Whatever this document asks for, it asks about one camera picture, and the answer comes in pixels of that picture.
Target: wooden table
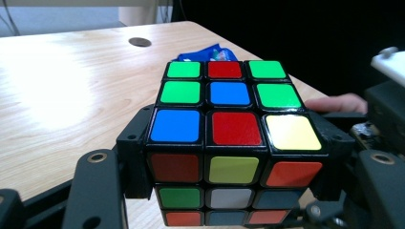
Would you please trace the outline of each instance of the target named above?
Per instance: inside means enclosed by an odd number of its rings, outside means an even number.
[[[0,189],[26,200],[71,179],[82,155],[111,149],[155,102],[167,62],[216,43],[259,59],[192,22],[0,38]],[[292,79],[303,100],[325,96]],[[165,228],[155,196],[127,205],[130,228]]]

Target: yellow sticker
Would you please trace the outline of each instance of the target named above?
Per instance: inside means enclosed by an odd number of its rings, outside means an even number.
[[[279,150],[320,150],[318,137],[309,120],[301,115],[269,115],[266,117],[271,141]]]

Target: rubik's cube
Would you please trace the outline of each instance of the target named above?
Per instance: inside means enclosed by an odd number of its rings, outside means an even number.
[[[143,152],[166,226],[281,223],[328,154],[278,61],[167,63]]]

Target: blue object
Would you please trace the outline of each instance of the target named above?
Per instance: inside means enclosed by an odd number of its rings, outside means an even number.
[[[186,110],[159,110],[152,128],[154,141],[194,142],[199,139],[200,113]]]
[[[232,50],[221,48],[219,44],[207,47],[198,52],[189,52],[179,54],[173,61],[237,61]]]
[[[302,190],[264,190],[259,194],[253,207],[256,209],[291,209],[299,205]]]
[[[250,103],[244,83],[214,82],[210,85],[211,102],[224,105],[248,105]]]
[[[212,211],[209,213],[209,220],[207,225],[244,225],[244,221],[245,212],[243,211]]]

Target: person's hand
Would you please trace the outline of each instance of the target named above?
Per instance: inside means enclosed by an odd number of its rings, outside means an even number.
[[[347,112],[367,113],[367,102],[357,94],[341,94],[316,99],[309,99],[304,102],[305,106],[315,112]]]

